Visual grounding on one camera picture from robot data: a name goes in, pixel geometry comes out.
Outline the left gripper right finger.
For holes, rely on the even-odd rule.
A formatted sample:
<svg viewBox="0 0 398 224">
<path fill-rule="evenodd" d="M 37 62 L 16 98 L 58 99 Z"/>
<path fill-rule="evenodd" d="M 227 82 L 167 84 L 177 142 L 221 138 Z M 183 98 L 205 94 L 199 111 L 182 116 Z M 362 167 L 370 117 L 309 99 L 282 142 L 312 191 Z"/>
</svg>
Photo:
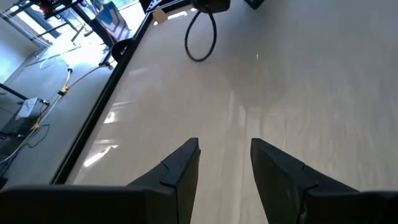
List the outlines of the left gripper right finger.
<svg viewBox="0 0 398 224">
<path fill-rule="evenodd" d="M 250 155 L 269 224 L 398 224 L 398 190 L 356 190 L 260 138 Z"/>
</svg>

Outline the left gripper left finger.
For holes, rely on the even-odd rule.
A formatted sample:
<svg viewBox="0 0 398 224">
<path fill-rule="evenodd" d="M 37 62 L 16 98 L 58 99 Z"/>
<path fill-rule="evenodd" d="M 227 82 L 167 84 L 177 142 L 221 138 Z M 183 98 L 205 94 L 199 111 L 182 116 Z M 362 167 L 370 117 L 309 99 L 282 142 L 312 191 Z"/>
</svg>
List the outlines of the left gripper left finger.
<svg viewBox="0 0 398 224">
<path fill-rule="evenodd" d="M 190 224 L 200 147 L 190 138 L 125 186 L 22 185 L 0 191 L 0 224 Z"/>
</svg>

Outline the blue and white box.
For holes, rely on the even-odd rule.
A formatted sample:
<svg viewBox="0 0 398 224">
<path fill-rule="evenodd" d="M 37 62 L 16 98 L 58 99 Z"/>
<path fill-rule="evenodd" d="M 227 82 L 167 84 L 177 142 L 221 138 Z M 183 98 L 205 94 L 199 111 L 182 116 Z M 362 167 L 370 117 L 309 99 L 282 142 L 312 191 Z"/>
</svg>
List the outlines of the blue and white box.
<svg viewBox="0 0 398 224">
<path fill-rule="evenodd" d="M 103 5 L 96 19 L 116 41 L 133 37 L 132 30 L 112 1 Z"/>
</svg>

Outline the white power box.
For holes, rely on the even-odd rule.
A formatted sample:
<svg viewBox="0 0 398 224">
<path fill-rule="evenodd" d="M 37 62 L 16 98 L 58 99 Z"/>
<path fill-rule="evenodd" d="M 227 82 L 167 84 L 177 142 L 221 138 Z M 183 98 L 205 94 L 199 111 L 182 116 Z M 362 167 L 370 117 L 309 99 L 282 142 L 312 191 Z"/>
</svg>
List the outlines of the white power box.
<svg viewBox="0 0 398 224">
<path fill-rule="evenodd" d="M 28 118 L 38 101 L 38 98 L 29 98 L 25 100 L 16 115 L 16 119 Z"/>
</svg>

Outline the black perforated panel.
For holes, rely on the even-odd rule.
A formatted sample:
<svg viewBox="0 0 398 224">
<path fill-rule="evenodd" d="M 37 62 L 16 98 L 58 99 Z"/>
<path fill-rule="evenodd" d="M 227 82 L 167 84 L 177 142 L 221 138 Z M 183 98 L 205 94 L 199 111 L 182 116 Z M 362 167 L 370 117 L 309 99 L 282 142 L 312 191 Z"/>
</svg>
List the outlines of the black perforated panel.
<svg viewBox="0 0 398 224">
<path fill-rule="evenodd" d="M 39 7 L 44 14 L 55 14 L 56 12 L 68 9 L 83 0 L 29 0 Z"/>
</svg>

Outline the black floor box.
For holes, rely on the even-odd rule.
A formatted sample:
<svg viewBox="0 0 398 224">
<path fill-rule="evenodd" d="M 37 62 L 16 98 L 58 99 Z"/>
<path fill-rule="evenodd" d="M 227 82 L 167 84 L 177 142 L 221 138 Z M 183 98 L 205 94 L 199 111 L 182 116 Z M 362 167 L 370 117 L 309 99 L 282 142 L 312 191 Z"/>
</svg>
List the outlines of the black floor box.
<svg viewBox="0 0 398 224">
<path fill-rule="evenodd" d="M 6 136 L 26 136 L 33 129 L 41 117 L 41 110 L 45 108 L 42 103 L 37 102 L 28 118 L 16 119 L 16 115 L 23 101 L 10 102 L 0 101 L 0 134 Z"/>
</svg>

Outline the natural wooden block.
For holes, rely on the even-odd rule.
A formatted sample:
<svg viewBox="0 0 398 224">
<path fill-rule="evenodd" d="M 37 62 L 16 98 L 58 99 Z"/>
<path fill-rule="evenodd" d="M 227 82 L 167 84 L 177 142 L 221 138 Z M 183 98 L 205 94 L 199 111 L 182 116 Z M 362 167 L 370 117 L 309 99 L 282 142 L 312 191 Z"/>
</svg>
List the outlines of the natural wooden block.
<svg viewBox="0 0 398 224">
<path fill-rule="evenodd" d="M 168 20 L 168 15 L 160 8 L 152 12 L 153 19 L 156 23 L 161 24 Z"/>
</svg>

